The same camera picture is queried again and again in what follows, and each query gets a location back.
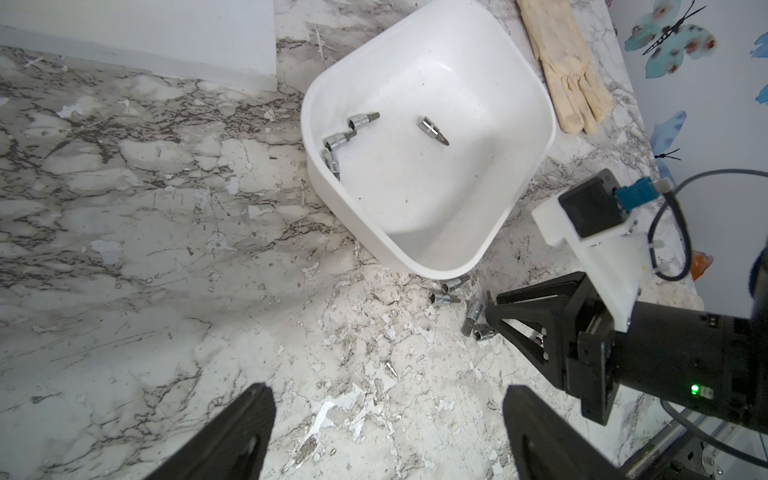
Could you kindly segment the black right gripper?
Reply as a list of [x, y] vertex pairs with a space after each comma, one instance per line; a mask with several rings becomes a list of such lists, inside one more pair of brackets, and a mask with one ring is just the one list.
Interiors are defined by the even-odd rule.
[[[618, 388], [626, 386], [766, 432], [766, 273], [754, 276], [749, 318], [638, 302], [621, 333], [590, 292], [577, 315], [577, 337], [572, 322], [537, 319], [565, 311], [584, 280], [584, 272], [575, 272], [500, 293], [485, 319], [559, 390], [567, 389], [567, 358], [575, 344], [575, 395], [582, 415], [593, 422], [607, 423]], [[517, 323], [542, 336], [543, 344]]]

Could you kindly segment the white plastic storage box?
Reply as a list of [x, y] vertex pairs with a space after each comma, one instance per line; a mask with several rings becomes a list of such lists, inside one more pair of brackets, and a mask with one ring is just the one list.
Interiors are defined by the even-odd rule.
[[548, 92], [475, 1], [432, 1], [320, 74], [300, 129], [320, 199], [383, 265], [482, 258], [553, 144]]

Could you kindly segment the silver bit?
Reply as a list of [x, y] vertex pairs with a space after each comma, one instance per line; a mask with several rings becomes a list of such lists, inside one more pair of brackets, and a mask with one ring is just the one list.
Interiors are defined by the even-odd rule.
[[358, 131], [379, 118], [379, 112], [356, 114], [347, 119], [347, 125], [350, 130]]

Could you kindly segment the silver screwdriver bit socket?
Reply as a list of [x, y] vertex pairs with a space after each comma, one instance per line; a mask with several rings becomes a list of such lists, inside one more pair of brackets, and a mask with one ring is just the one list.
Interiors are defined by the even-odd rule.
[[443, 135], [441, 130], [437, 127], [437, 125], [429, 119], [427, 116], [424, 116], [419, 121], [419, 128], [427, 134], [430, 138], [438, 141], [444, 146], [449, 146], [450, 142], [447, 140], [447, 138]]

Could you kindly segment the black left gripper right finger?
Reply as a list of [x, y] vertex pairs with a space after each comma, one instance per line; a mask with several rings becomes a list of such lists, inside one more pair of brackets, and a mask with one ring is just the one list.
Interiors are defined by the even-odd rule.
[[507, 388], [503, 418], [521, 479], [623, 479], [625, 476], [524, 385]]

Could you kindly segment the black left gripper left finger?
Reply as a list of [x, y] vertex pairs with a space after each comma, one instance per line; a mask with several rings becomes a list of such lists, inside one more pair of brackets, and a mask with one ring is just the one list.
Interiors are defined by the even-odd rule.
[[258, 479], [276, 418], [272, 389], [249, 386], [150, 479]]

